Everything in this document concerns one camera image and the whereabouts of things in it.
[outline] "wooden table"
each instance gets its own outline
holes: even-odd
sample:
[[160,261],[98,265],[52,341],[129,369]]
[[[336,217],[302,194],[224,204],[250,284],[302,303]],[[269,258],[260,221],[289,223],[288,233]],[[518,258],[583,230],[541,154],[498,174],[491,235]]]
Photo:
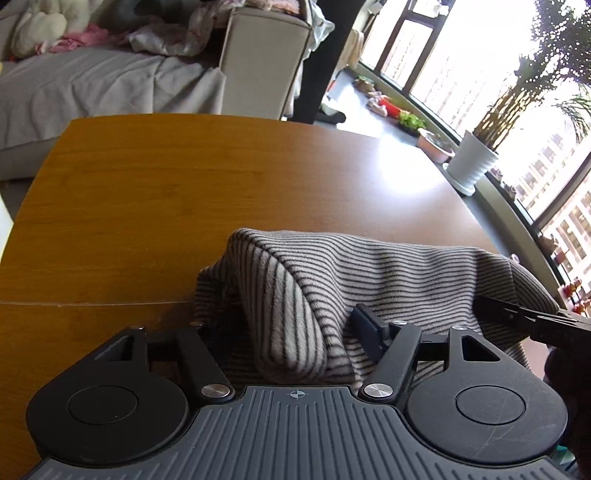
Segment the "wooden table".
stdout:
[[76,120],[0,264],[0,478],[38,461],[31,396],[127,325],[187,323],[197,273],[244,226],[494,251],[414,147],[260,119]]

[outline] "gray blanket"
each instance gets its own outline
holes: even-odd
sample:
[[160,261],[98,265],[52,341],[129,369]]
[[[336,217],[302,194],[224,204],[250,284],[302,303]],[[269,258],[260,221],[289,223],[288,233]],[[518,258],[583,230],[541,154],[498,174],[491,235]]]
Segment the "gray blanket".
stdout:
[[[238,385],[361,386],[374,365],[348,322],[356,303],[426,332],[467,325],[527,366],[519,345],[524,335],[477,321],[475,295],[558,312],[525,268],[481,249],[242,229],[221,260],[199,274],[195,315],[226,330],[248,324],[249,336],[224,367]],[[440,370],[440,362],[425,362],[415,381]]]
[[86,47],[7,64],[0,74],[0,151],[59,137],[75,118],[220,113],[226,77],[176,57]]

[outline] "sofa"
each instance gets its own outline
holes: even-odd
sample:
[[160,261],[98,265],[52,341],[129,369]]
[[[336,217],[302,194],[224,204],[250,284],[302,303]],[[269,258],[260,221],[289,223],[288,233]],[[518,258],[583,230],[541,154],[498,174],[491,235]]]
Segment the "sofa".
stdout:
[[298,18],[234,9],[221,56],[202,65],[113,46],[7,63],[12,33],[28,5],[11,0],[0,11],[0,181],[34,177],[69,121],[80,116],[177,112],[280,119],[312,31],[309,1],[300,0]]

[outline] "tall green plant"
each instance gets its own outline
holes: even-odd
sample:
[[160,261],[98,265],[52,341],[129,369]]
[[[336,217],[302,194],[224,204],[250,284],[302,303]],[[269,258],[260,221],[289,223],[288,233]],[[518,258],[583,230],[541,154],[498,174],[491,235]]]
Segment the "tall green plant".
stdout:
[[492,151],[505,140],[531,105],[566,81],[579,85],[580,95],[559,103],[573,122],[577,142],[589,133],[591,101],[591,7],[577,15],[566,0],[535,0],[532,39],[537,48],[519,59],[516,84],[488,110],[474,135]]

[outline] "striped garment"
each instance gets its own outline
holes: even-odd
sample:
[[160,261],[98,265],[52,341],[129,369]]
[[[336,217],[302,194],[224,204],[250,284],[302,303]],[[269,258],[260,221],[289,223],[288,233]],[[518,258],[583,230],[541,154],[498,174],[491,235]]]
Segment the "striped garment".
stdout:
[[[525,336],[476,320],[475,295],[558,312],[524,267],[478,248],[241,229],[230,237],[221,260],[199,274],[195,315],[230,335],[248,324],[249,335],[222,365],[234,386],[271,382],[359,388],[374,365],[349,324],[357,303],[386,322],[406,320],[425,332],[467,325],[527,367],[519,345]],[[441,366],[422,362],[415,383]]]

